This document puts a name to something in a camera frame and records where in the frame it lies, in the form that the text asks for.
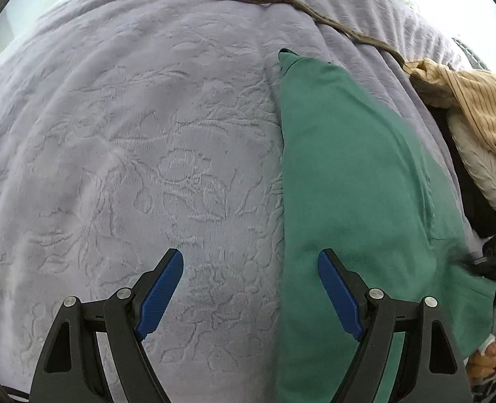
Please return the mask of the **person's right hand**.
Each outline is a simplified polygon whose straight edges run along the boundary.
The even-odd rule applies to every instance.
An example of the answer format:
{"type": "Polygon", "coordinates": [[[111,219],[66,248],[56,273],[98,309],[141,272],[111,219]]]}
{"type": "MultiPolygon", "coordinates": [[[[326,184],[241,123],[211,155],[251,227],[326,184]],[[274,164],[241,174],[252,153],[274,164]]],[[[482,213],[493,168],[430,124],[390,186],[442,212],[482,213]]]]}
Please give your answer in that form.
{"type": "Polygon", "coordinates": [[[492,376],[496,372],[496,342],[487,346],[484,355],[476,350],[469,357],[466,370],[471,386],[479,380],[492,376]]]}

